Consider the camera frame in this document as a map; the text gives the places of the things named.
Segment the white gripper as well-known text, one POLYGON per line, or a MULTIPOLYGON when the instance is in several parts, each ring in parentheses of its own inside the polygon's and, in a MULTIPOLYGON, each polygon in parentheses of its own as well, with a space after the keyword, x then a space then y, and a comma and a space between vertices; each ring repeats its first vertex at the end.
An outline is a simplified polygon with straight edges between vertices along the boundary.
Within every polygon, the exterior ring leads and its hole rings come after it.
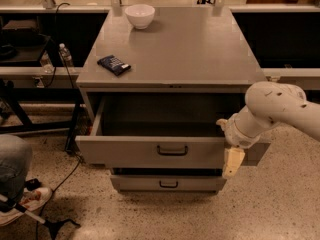
POLYGON ((218 119, 216 124, 221 127, 227 143, 232 146, 224 150, 222 177, 229 179, 236 174, 244 160, 243 149, 249 149, 259 141, 263 127, 253 118, 240 114, 233 114, 229 119, 218 119))

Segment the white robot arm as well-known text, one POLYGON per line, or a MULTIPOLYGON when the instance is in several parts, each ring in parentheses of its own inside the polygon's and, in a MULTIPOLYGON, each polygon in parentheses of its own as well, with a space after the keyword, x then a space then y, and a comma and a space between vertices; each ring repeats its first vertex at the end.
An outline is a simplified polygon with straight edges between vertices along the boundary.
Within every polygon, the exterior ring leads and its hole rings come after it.
POLYGON ((246 91, 245 106, 229 119, 216 121, 229 144, 224 151, 222 177, 233 177, 244 160, 245 149, 280 123, 320 140, 319 116, 320 105, 309 102, 300 87, 269 81, 254 83, 246 91))

